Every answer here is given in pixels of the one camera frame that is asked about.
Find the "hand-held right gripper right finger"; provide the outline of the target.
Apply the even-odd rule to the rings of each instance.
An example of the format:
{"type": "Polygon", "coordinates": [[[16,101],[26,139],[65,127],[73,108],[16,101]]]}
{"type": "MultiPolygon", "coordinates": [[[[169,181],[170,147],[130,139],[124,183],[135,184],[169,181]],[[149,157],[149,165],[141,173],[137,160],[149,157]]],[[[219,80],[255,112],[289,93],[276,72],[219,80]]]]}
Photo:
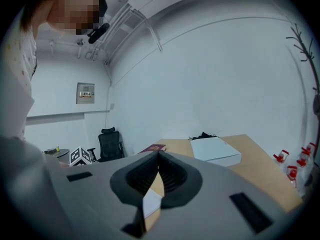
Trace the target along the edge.
{"type": "Polygon", "coordinates": [[[164,152],[158,152],[158,173],[164,187],[162,209],[187,205],[200,191],[203,178],[193,166],[164,152]]]}

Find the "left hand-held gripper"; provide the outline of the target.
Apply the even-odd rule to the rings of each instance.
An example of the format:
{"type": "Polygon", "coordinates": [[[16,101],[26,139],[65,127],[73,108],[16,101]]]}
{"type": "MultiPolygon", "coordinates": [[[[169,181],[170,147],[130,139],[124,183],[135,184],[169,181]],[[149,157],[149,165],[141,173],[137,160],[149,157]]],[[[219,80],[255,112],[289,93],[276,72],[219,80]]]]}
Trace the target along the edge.
{"type": "Polygon", "coordinates": [[[68,164],[70,167],[91,165],[92,159],[89,153],[85,151],[81,146],[79,146],[69,154],[68,164]]]}

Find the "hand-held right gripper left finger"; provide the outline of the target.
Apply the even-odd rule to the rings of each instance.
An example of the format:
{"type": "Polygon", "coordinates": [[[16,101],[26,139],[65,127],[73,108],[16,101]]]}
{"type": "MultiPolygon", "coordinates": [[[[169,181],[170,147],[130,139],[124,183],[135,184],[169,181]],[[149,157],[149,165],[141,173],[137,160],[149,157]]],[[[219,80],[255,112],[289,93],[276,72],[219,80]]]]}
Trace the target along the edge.
{"type": "Polygon", "coordinates": [[[110,187],[122,203],[141,207],[157,174],[158,152],[153,151],[117,170],[110,178],[110,187]]]}

